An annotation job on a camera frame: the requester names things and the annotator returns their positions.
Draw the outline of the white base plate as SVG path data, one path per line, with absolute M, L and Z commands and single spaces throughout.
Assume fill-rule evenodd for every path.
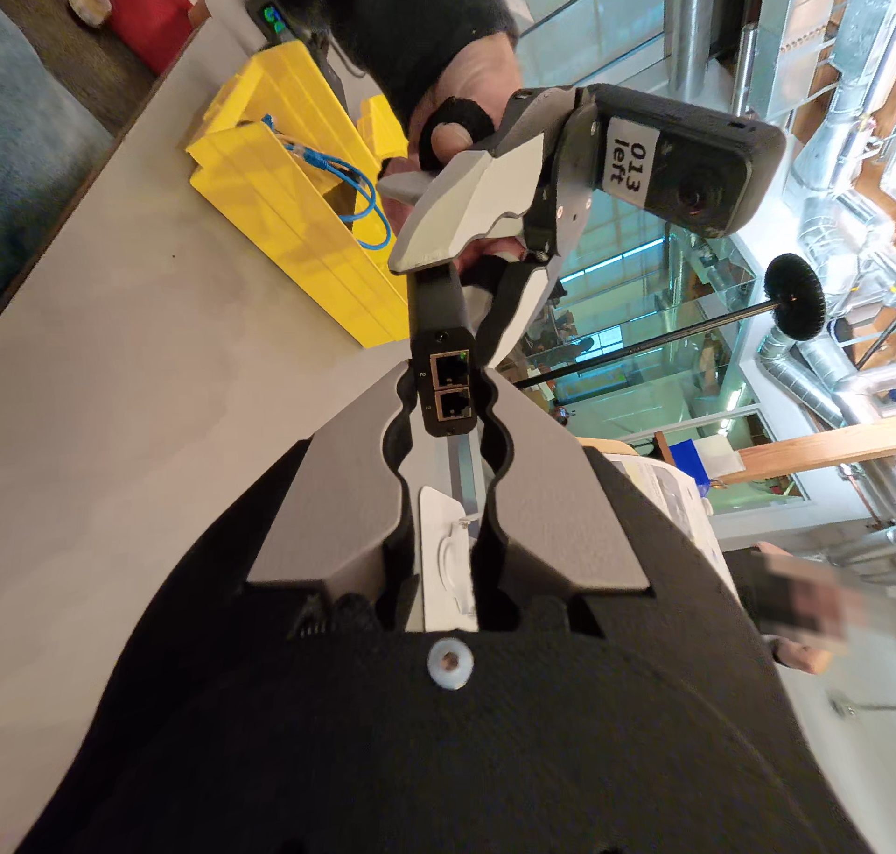
M 435 565 L 442 522 L 448 518 L 467 515 L 464 507 L 459 501 L 431 487 L 421 487 L 419 515 L 424 628 L 427 632 L 476 632 L 478 621 L 474 629 L 468 629 L 459 625 L 458 618 L 452 614 L 451 609 L 448 609 L 447 615 L 442 612 Z

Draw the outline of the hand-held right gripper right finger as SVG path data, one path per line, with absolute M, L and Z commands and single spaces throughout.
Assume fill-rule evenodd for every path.
M 651 584 L 585 448 L 494 369 L 479 371 L 480 452 L 492 478 L 470 568 L 480 631 L 533 600 L 642 595 Z

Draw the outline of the person's left forearm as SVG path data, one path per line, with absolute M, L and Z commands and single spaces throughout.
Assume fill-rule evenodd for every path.
M 405 130 L 426 92 L 467 45 L 518 29 L 506 0 L 275 0 L 330 34 L 381 89 Z

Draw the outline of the clear acrylic stand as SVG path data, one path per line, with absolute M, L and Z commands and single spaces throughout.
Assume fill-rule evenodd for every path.
M 469 530 L 480 518 L 481 513 L 474 512 L 443 521 L 436 545 L 435 565 L 442 612 L 447 615 L 451 609 L 459 625 L 468 629 L 477 626 L 470 563 L 475 540 L 471 539 Z

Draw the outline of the printed instruction sheet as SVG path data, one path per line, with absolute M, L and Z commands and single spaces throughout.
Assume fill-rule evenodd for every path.
M 611 453 L 608 457 L 690 539 L 734 594 L 732 575 L 694 480 L 663 461 L 631 454 Z

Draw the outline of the silver air duct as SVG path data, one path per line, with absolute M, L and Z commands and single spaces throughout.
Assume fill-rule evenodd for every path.
M 894 220 L 854 187 L 804 199 L 798 247 L 821 285 L 821 328 L 797 341 L 781 327 L 757 351 L 767 374 L 832 428 L 876 423 L 894 415 L 879 396 L 894 388 L 893 369 L 873 369 L 869 381 L 849 361 L 829 325 L 867 305 L 894 306 Z

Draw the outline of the black floor lamp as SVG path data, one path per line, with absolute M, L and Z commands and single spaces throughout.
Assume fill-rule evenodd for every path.
M 821 332 L 827 309 L 822 283 L 802 257 L 796 254 L 779 255 L 767 267 L 763 283 L 767 296 L 763 302 L 623 346 L 607 354 L 543 371 L 515 381 L 513 385 L 518 389 L 530 389 L 580 371 L 608 366 L 629 357 L 642 355 L 695 335 L 714 332 L 729 324 L 745 322 L 767 312 L 772 314 L 776 327 L 795 341 L 813 339 Z

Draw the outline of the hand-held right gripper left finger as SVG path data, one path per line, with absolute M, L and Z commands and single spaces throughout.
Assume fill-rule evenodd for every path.
M 401 467 L 418 405 L 409 360 L 315 432 L 247 575 L 258 588 L 359 595 L 403 630 L 420 583 L 411 494 Z

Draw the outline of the black network switch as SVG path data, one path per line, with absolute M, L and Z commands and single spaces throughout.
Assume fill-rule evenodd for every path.
M 476 426 L 479 364 L 466 303 L 452 262 L 408 279 L 410 354 L 426 431 L 435 438 Z

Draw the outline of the person's blue jeans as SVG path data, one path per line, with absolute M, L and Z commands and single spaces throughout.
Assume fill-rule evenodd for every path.
M 40 251 L 112 138 L 1 14 L 1 292 Z

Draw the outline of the black battery charger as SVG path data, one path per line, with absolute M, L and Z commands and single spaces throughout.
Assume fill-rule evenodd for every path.
M 276 0 L 243 0 L 249 19 L 261 31 L 268 46 L 299 40 Z

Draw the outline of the person's left hand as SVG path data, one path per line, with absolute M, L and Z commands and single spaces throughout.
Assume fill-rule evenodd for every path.
M 511 96 L 522 87 L 520 66 L 506 33 L 489 35 L 466 45 L 444 69 L 436 83 L 421 98 L 409 120 L 409 152 L 384 163 L 381 177 L 418 172 L 419 144 L 423 128 L 431 115 L 447 100 L 476 103 L 500 126 Z M 430 141 L 433 154 L 442 165 L 473 146 L 473 137 L 459 124 L 443 123 L 434 127 Z M 399 233 L 411 212 L 409 205 L 392 198 L 383 200 L 383 208 L 392 232 Z M 476 239 L 454 260 L 459 277 L 484 255 L 497 255 L 507 261 L 524 259 L 525 247 L 516 236 Z

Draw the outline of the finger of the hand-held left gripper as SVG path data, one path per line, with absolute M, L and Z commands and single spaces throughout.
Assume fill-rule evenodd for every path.
M 411 206 L 397 233 L 388 268 L 407 275 L 457 258 L 474 240 L 486 239 L 505 219 L 520 219 L 532 205 L 544 160 L 544 133 L 499 155 L 458 153 L 440 173 L 388 177 L 388 198 Z
M 509 261 L 489 255 L 479 264 L 476 282 L 476 358 L 496 368 L 516 347 L 541 312 L 558 282 L 555 272 L 537 262 Z

